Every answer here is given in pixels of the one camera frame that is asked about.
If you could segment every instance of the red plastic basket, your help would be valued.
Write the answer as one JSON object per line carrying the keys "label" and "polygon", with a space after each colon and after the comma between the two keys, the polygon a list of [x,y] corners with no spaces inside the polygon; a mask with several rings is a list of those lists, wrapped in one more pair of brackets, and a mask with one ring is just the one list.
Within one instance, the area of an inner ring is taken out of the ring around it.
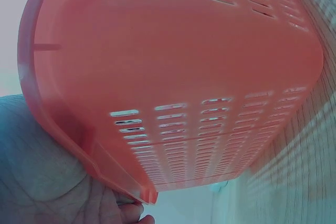
{"label": "red plastic basket", "polygon": [[323,64],[299,0],[29,0],[18,50],[38,122],[146,203],[240,175]]}

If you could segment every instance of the palm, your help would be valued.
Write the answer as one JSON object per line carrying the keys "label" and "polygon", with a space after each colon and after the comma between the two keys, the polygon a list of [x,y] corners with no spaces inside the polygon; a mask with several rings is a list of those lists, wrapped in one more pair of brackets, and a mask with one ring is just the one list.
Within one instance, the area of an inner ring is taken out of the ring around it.
{"label": "palm", "polygon": [[[142,206],[91,178],[36,123],[22,96],[0,98],[3,223],[138,223]],[[143,222],[153,223],[151,217]]]}

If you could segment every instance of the hand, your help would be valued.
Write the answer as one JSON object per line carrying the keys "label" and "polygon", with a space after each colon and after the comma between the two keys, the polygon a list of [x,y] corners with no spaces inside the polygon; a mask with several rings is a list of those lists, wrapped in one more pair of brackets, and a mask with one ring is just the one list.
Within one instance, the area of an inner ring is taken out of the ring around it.
{"label": "hand", "polygon": [[154,224],[90,177],[34,120],[22,95],[0,98],[0,220],[8,224]]}

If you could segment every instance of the ventilation slot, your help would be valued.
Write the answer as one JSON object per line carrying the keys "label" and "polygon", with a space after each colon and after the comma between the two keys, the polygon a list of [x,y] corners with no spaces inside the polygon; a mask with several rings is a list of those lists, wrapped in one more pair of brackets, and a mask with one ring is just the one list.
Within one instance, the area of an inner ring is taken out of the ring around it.
{"label": "ventilation slot", "polygon": [[110,116],[119,117],[119,116],[129,116],[129,115],[137,115],[137,114],[139,114],[139,110],[124,110],[124,111],[111,112]]}
{"label": "ventilation slot", "polygon": [[206,126],[202,126],[202,127],[199,127],[200,130],[209,130],[209,129],[215,129],[215,128],[220,128],[222,127],[223,125],[221,123],[218,123],[218,124],[212,124],[212,125],[206,125]]}
{"label": "ventilation slot", "polygon": [[286,89],[284,90],[284,94],[293,94],[293,93],[300,93],[303,91],[306,91],[306,87],[300,87],[300,88],[291,88],[291,89]]}
{"label": "ventilation slot", "polygon": [[201,122],[202,123],[216,122],[216,121],[221,121],[221,120],[224,120],[224,119],[226,119],[226,116],[218,116],[218,117],[215,117],[215,118],[205,118],[205,119],[202,119]]}
{"label": "ventilation slot", "polygon": [[267,16],[267,17],[270,17],[270,18],[274,18],[274,16],[273,16],[272,14],[269,14],[269,13],[264,12],[264,11],[262,11],[262,10],[257,10],[257,9],[255,9],[255,8],[253,8],[252,10],[253,10],[254,12],[256,12],[256,13],[263,14],[263,15],[265,15],[265,16]]}
{"label": "ventilation slot", "polygon": [[298,28],[299,30],[302,30],[302,31],[308,31],[308,28],[307,28],[307,27],[300,26],[300,25],[295,24],[295,23],[293,23],[293,22],[289,22],[289,24],[290,24],[292,27]]}
{"label": "ventilation slot", "polygon": [[139,134],[139,135],[132,135],[132,136],[124,136],[124,139],[138,139],[138,138],[145,138],[147,137],[146,134]]}
{"label": "ventilation slot", "polygon": [[185,136],[172,136],[172,137],[166,137],[163,138],[163,141],[172,141],[172,140],[182,140],[185,139]]}
{"label": "ventilation slot", "polygon": [[182,109],[187,107],[185,103],[178,103],[178,104],[171,104],[171,105],[164,105],[164,106],[157,106],[155,107],[156,111],[161,111],[161,110],[174,110],[174,109]]}
{"label": "ventilation slot", "polygon": [[230,1],[230,0],[213,0],[213,1],[220,2],[223,4],[228,4],[228,5],[235,5],[235,2]]}
{"label": "ventilation slot", "polygon": [[254,3],[254,4],[257,4],[257,5],[261,5],[261,6],[264,6],[264,7],[270,8],[270,6],[269,6],[269,5],[267,5],[267,4],[264,4],[264,3],[261,3],[261,2],[259,2],[259,1],[255,1],[255,0],[249,0],[249,1],[251,1],[251,2],[252,2],[252,3]]}
{"label": "ventilation slot", "polygon": [[161,132],[162,135],[169,135],[169,134],[176,134],[176,133],[183,133],[185,130],[173,130],[173,131],[164,131]]}
{"label": "ventilation slot", "polygon": [[218,109],[210,109],[210,110],[204,110],[202,111],[203,115],[209,115],[209,114],[216,114],[219,112],[225,112],[228,111],[228,108],[218,108]]}
{"label": "ventilation slot", "polygon": [[133,133],[133,132],[138,132],[138,131],[144,131],[144,127],[136,127],[136,128],[128,128],[128,129],[120,129],[119,131],[121,133]]}
{"label": "ventilation slot", "polygon": [[220,134],[221,131],[211,131],[211,132],[204,132],[204,133],[200,133],[199,136],[210,136],[210,135],[216,135],[216,134]]}
{"label": "ventilation slot", "polygon": [[133,119],[133,120],[126,120],[126,121],[116,121],[115,125],[131,125],[131,124],[138,124],[142,123],[142,120],[140,119]]}
{"label": "ventilation slot", "polygon": [[165,123],[165,124],[160,124],[160,128],[168,128],[168,127],[175,127],[175,126],[183,126],[185,125],[185,122],[178,122],[178,123]]}

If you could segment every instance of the finger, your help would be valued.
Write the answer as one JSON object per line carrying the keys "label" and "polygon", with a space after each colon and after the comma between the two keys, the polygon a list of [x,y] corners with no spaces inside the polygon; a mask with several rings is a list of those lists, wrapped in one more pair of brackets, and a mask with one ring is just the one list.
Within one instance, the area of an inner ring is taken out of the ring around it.
{"label": "finger", "polygon": [[153,216],[147,215],[145,218],[140,220],[138,222],[138,224],[155,224],[155,220],[154,220]]}
{"label": "finger", "polygon": [[117,200],[118,205],[123,205],[123,204],[133,204],[134,200],[128,198],[124,194],[118,193],[117,191],[114,192],[115,199]]}
{"label": "finger", "polygon": [[141,214],[144,212],[144,208],[141,204],[127,204],[119,206],[119,208],[123,224],[137,223]]}

